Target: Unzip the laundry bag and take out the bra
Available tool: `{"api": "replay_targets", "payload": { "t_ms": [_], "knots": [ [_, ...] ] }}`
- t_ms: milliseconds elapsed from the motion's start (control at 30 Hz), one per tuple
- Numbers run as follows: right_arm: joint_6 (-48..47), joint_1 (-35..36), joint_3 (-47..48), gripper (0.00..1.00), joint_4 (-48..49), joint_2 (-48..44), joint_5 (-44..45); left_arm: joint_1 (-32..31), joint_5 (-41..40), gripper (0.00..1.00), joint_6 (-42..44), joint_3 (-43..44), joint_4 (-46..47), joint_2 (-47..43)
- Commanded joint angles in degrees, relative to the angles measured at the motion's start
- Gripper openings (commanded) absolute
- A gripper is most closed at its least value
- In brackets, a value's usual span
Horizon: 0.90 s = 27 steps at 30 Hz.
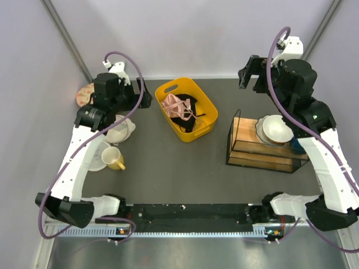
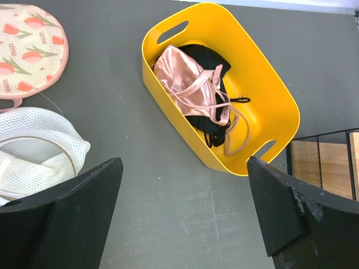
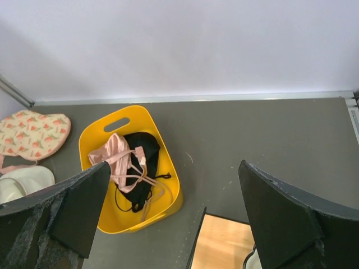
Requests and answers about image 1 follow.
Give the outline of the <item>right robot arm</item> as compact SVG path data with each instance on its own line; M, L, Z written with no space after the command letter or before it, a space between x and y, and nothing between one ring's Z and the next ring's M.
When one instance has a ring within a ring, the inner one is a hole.
M239 87L245 89L251 76L259 77L253 90L270 96L309 157L323 192L267 195L262 216L270 222L282 215L306 219L321 231L347 228L358 220L358 185L343 156L329 107L312 97L317 73L307 61L281 59L270 66L268 75L267 63L266 58L252 55L238 71Z

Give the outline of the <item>floral mesh laundry bag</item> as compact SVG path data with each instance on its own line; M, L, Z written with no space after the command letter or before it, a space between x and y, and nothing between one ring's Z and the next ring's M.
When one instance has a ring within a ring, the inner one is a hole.
M86 105L88 102L90 102L90 104L92 104L93 101L90 100L90 96L92 93L94 93L94 83L90 83L90 84L84 86L83 88L81 88L76 95L77 105L79 107L82 107L82 106Z

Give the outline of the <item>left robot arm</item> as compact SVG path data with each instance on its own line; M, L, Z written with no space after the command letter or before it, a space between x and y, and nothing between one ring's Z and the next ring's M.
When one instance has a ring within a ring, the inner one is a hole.
M137 78L137 83L139 94L116 73L97 75L90 101L77 111L70 144L54 181L46 192L36 195L39 228L43 225L43 215L78 228L105 216L115 222L127 217L127 208L116 196L84 198L82 189L98 146L117 123L117 113L131 115L137 108L150 106L151 95L142 76Z

